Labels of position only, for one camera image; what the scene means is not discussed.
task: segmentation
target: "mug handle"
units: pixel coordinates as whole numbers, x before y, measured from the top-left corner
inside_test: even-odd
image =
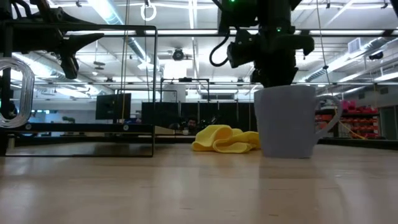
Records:
[[[318,96],[316,98],[316,103],[319,104],[319,102],[321,102],[322,100],[331,100],[335,103],[335,105],[337,106],[337,113],[335,114],[335,116],[333,117],[333,119],[328,123],[328,125],[317,131],[315,133],[315,137],[316,140],[318,141],[320,138],[322,138],[341,118],[341,115],[343,114],[343,107],[341,105],[341,102],[338,98],[334,97],[334,96]]]

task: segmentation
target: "computer monitor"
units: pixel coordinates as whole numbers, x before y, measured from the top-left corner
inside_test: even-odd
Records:
[[[130,93],[97,96],[95,119],[128,119],[130,109]]]

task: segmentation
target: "wooden table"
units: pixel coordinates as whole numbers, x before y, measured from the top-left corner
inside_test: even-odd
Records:
[[[54,146],[33,148],[49,149]],[[182,144],[157,146],[151,159],[0,159],[4,224],[397,220],[394,151],[318,145],[312,159],[293,160],[268,159],[260,151],[192,152]]]

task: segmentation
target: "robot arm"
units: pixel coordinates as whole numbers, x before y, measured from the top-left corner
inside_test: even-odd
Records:
[[[3,0],[7,2],[3,6],[14,6],[18,18],[14,21],[26,23],[80,23],[90,24],[89,22],[79,20],[69,16],[63,11],[61,7],[57,9],[50,8],[47,0],[30,0],[30,3],[36,5],[39,9],[38,13],[32,14],[29,5],[23,0]],[[21,5],[26,17],[22,17],[17,4]],[[1,10],[0,20],[11,21],[11,10]],[[61,60],[61,67],[65,76],[69,79],[75,79],[78,75],[79,65],[76,60],[76,53],[84,46],[102,38],[104,34],[88,34],[71,36],[69,39],[64,39],[68,30],[60,29],[14,29],[13,32],[13,52],[22,52],[27,54],[34,50],[45,50],[53,52]],[[0,42],[3,43],[5,31],[0,29]],[[27,36],[34,36],[33,39],[27,39]],[[4,52],[4,46],[0,45],[0,52]]]
[[[225,43],[229,37],[229,28],[237,30],[235,42],[229,44],[226,63],[232,68],[254,62],[252,82],[260,82],[264,87],[290,85],[298,71],[295,51],[303,49],[308,55],[315,48],[310,36],[294,35],[295,27],[291,26],[290,15],[301,0],[246,0],[228,1],[212,0],[218,7],[218,30],[225,33]],[[259,32],[250,34],[240,27],[251,27],[258,24]],[[218,45],[211,56],[220,47]]]

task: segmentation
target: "yellow cloth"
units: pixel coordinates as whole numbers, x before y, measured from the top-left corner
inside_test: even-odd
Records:
[[[192,143],[194,151],[245,153],[259,148],[259,133],[254,131],[244,133],[228,125],[210,125],[200,131]]]

